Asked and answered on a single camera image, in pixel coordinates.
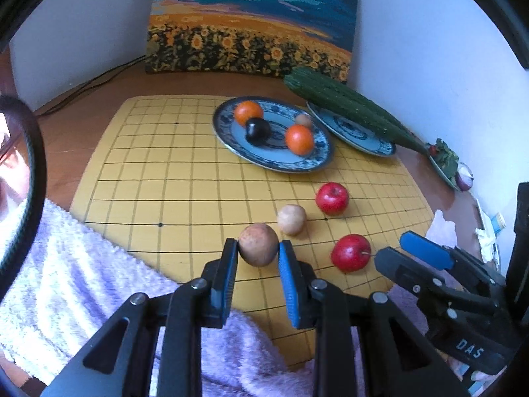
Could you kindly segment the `red apple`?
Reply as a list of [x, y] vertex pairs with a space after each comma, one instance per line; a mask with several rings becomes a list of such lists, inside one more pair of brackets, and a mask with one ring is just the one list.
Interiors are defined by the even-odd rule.
[[367, 266], [371, 257], [369, 240], [359, 234], [340, 238], [330, 258], [334, 266], [343, 273], [353, 273]]
[[316, 206], [322, 213], [335, 216], [343, 213], [350, 202], [346, 187], [335, 182], [328, 182], [319, 188], [316, 194]]

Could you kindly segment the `brown kiwi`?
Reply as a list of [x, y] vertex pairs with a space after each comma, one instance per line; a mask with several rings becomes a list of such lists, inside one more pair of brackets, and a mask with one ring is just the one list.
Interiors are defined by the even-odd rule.
[[243, 260], [253, 267], [265, 267], [272, 263], [279, 249], [279, 239], [267, 224], [247, 226], [238, 237], [238, 251]]
[[306, 128], [310, 129], [313, 125], [313, 122], [312, 122], [312, 119], [309, 115], [307, 114], [298, 114], [296, 117], [295, 117], [295, 124], [296, 125], [302, 125], [302, 126], [305, 126]]
[[277, 213], [277, 224], [286, 235], [297, 235], [303, 230], [305, 223], [306, 211], [299, 205], [286, 204]]

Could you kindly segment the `black round mirror frame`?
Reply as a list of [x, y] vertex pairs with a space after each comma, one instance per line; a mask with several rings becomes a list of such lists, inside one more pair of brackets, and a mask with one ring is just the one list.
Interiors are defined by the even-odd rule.
[[47, 190], [47, 162], [43, 137], [38, 120], [29, 107], [20, 99], [1, 96], [1, 111], [11, 116], [19, 125], [28, 153], [29, 189], [26, 208], [19, 227], [5, 250], [1, 260], [1, 299], [4, 299], [20, 268], [29, 254], [44, 208]]

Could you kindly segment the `black plum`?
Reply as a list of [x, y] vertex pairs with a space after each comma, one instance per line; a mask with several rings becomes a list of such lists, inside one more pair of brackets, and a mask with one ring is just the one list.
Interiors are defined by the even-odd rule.
[[246, 122], [246, 140], [255, 146], [266, 144], [272, 134], [270, 124], [259, 117], [252, 117]]

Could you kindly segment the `brown kiwi on plate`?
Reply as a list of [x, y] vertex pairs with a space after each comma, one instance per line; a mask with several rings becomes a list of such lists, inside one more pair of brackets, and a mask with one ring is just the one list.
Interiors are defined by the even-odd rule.
[[312, 122], [312, 119], [309, 115], [307, 114], [298, 114], [296, 117], [295, 117], [295, 124], [296, 125], [302, 125], [302, 126], [305, 126], [306, 128], [310, 129], [313, 125], [313, 122]]

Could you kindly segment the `large orange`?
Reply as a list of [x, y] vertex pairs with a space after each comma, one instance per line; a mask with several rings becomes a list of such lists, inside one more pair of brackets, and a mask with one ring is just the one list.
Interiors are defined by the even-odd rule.
[[285, 133], [285, 144], [292, 153], [298, 156], [310, 155], [315, 147], [313, 134], [304, 125], [290, 126]]

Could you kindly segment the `blue white plate with cucumbers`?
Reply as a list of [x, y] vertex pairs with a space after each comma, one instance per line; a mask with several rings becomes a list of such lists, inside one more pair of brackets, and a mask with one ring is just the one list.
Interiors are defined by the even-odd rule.
[[339, 116], [333, 111], [323, 109], [309, 101], [306, 105], [322, 125], [350, 146], [378, 158], [390, 158], [395, 155], [394, 143], [383, 140], [369, 129]]

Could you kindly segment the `front green cucumber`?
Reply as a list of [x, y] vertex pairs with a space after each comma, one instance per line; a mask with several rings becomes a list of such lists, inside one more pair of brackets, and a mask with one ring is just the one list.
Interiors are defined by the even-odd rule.
[[359, 102], [348, 99], [328, 87], [320, 86], [315, 81], [297, 78], [292, 73], [285, 75], [283, 82], [289, 90], [306, 101], [368, 128], [384, 140], [429, 156], [428, 147], [423, 141], [415, 135], [406, 134], [403, 129], [376, 115]]

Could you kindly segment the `small orange on plate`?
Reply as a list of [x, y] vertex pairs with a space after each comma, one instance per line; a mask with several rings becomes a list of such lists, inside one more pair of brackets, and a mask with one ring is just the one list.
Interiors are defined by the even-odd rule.
[[235, 106], [233, 116], [240, 126], [245, 127], [249, 119], [263, 118], [264, 111], [255, 101], [242, 101]]

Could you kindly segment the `white crumpled tissue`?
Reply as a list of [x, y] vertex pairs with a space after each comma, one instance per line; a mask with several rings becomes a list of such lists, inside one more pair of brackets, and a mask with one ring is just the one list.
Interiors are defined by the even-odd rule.
[[425, 239], [437, 245], [454, 248], [457, 246], [456, 224], [445, 220], [443, 211], [437, 210], [425, 234]]

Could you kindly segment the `yellow go board mat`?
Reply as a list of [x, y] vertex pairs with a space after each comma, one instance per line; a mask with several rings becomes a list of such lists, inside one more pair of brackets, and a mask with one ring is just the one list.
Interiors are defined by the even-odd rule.
[[[176, 282], [198, 276], [226, 239], [255, 222], [276, 225], [286, 204], [307, 215], [291, 242], [317, 277], [366, 297], [390, 281], [373, 264], [342, 273], [330, 254], [343, 236], [359, 234], [373, 251], [398, 247], [408, 230], [424, 234], [431, 208], [398, 159], [378, 159], [338, 143], [325, 169], [278, 173], [239, 158], [217, 138], [220, 96], [143, 96], [125, 101], [83, 173], [71, 214]], [[347, 209], [329, 216], [316, 206], [322, 185], [347, 188]]]

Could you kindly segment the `back green cucumber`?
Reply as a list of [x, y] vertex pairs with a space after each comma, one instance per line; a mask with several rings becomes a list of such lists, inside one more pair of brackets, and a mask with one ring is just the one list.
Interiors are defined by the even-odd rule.
[[406, 126], [404, 126], [396, 117], [394, 117], [389, 112], [384, 110], [381, 106], [378, 106], [378, 104], [375, 103], [374, 101], [371, 101], [370, 99], [360, 94], [358, 91], [351, 89], [346, 84], [337, 82], [334, 79], [328, 76], [325, 76], [322, 73], [319, 73], [308, 67], [296, 67], [292, 70], [291, 73], [297, 78], [303, 78], [305, 80], [315, 81], [320, 86], [328, 87], [332, 89], [333, 91], [335, 91], [336, 93], [341, 94], [344, 97], [347, 97], [348, 99], [359, 102], [359, 104], [362, 104], [368, 107], [376, 115], [381, 116], [383, 119], [387, 120], [388, 122], [391, 122], [397, 127], [403, 129], [403, 131], [405, 131], [406, 134], [410, 134], [411, 136], [413, 136], [413, 133]]

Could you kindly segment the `green cucumber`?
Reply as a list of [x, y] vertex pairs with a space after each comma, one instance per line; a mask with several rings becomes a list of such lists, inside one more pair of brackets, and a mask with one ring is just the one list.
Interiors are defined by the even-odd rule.
[[289, 90], [306, 101], [368, 128], [384, 140], [429, 156], [428, 147], [423, 141], [415, 135], [406, 134], [403, 129], [376, 115], [359, 102], [348, 99], [328, 87], [320, 86], [315, 81], [297, 78], [292, 73], [285, 75], [283, 82]]
[[335, 91], [336, 93], [341, 94], [344, 97], [347, 97], [348, 99], [359, 102], [359, 104], [362, 104], [368, 107], [376, 115], [381, 116], [383, 119], [387, 120], [388, 122], [391, 122], [397, 127], [403, 129], [403, 131], [405, 131], [406, 134], [410, 134], [411, 136], [413, 136], [413, 133], [406, 126], [404, 126], [396, 117], [394, 117], [389, 112], [384, 110], [381, 106], [378, 106], [378, 104], [375, 103], [374, 101], [371, 101], [370, 99], [360, 94], [358, 91], [351, 89], [346, 84], [337, 82], [334, 79], [328, 76], [325, 76], [322, 73], [319, 73], [308, 67], [296, 67], [292, 70], [291, 73], [297, 78], [303, 78], [305, 80], [315, 81], [320, 86], [328, 87], [332, 89], [333, 91]]

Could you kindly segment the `sunflower field painting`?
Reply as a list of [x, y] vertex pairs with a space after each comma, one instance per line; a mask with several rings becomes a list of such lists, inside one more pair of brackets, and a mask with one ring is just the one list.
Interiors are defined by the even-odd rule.
[[148, 73], [349, 77], [358, 0], [152, 0]]

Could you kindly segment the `plate of salad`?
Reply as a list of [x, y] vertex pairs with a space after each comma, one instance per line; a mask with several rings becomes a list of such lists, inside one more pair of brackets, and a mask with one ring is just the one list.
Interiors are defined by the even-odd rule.
[[471, 169], [462, 163], [456, 153], [441, 138], [428, 146], [429, 160], [437, 174], [454, 190], [469, 191], [473, 186], [474, 175]]

